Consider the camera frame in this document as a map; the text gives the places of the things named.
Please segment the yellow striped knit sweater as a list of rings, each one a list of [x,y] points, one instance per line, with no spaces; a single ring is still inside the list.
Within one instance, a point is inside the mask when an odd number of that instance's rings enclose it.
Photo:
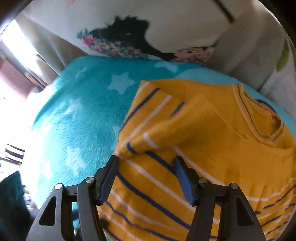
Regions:
[[[240,84],[142,81],[115,149],[118,173],[98,208],[112,240],[184,240],[195,209],[174,172],[181,156],[214,184],[237,183],[267,240],[295,211],[295,139]]]

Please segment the teal star fleece blanket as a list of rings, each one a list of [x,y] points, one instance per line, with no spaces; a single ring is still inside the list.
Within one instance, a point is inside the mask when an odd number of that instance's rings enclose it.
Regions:
[[[242,85],[222,73],[185,63],[94,56],[76,59],[34,99],[39,107],[32,125],[32,146],[26,154],[35,165],[28,186],[36,204],[43,204],[56,183],[76,184],[103,167],[115,154],[140,83],[164,79]],[[260,94],[244,89],[273,111]]]

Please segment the beige lace curtain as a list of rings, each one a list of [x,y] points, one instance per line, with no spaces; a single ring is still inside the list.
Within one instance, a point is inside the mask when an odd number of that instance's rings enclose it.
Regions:
[[[87,55],[78,47],[48,31],[23,14],[16,17],[16,22],[38,54],[56,74],[60,74],[76,58]]]

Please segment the white leaf print pillow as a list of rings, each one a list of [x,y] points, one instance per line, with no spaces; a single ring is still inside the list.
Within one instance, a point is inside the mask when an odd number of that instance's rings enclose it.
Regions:
[[[295,117],[295,49],[270,14],[243,14],[218,40],[208,66]]]

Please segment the white silhouette print pillow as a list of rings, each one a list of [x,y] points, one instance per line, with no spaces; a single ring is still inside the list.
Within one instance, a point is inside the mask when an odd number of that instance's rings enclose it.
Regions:
[[[22,15],[89,55],[205,64],[252,1],[32,1]]]

